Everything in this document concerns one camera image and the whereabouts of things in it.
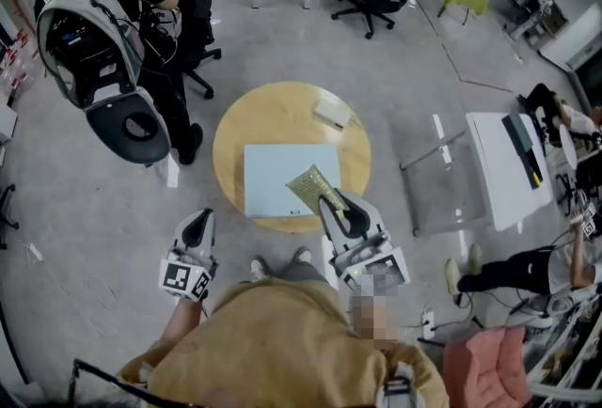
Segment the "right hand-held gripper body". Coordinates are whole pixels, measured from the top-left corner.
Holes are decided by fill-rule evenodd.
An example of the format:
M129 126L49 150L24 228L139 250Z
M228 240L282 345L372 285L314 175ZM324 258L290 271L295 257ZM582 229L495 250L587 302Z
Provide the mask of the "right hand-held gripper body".
M391 243L387 231L366 240L333 243L329 264L339 281L352 293L365 296L392 295L410 283L410 274L400 246Z

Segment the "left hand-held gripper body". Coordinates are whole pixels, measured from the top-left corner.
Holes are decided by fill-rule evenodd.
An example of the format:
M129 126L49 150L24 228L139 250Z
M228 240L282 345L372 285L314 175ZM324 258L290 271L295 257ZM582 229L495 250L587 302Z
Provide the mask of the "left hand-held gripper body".
M172 296L200 302L207 296L217 267L211 250L170 249L160 263L158 286Z

